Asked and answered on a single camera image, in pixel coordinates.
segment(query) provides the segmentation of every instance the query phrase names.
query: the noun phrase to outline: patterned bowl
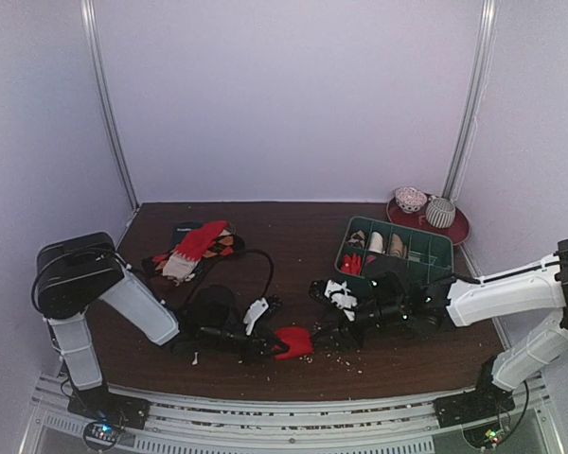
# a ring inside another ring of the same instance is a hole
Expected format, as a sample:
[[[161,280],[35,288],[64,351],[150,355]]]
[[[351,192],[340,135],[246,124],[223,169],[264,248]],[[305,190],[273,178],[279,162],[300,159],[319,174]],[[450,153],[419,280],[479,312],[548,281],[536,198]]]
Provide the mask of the patterned bowl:
[[[416,213],[427,203],[427,196],[414,187],[403,186],[396,189],[396,203],[401,208],[401,211],[412,214]]]

